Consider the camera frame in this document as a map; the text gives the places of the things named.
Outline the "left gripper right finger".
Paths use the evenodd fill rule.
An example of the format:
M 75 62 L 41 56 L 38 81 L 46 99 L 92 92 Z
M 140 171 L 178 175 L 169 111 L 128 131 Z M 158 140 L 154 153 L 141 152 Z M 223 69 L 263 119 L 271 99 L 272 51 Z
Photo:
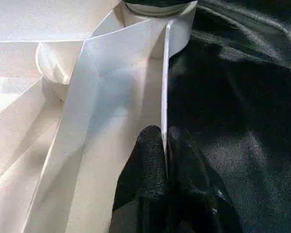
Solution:
M 185 129 L 170 127 L 168 152 L 177 231 L 235 233 L 237 211 L 223 180 L 192 135 Z

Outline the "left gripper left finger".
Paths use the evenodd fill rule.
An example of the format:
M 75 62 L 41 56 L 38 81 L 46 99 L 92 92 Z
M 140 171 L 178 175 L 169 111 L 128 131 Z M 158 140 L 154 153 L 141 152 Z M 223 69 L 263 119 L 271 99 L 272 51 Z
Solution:
M 167 193 L 161 130 L 150 125 L 139 133 L 117 180 L 109 232 L 165 232 Z

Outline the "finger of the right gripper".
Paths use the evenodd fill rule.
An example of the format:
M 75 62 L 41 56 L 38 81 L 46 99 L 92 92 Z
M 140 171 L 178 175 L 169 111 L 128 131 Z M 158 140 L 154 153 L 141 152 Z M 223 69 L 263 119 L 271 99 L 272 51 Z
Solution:
M 187 4 L 193 0 L 124 0 L 129 4 L 139 4 L 153 7 L 169 7 L 179 4 Z

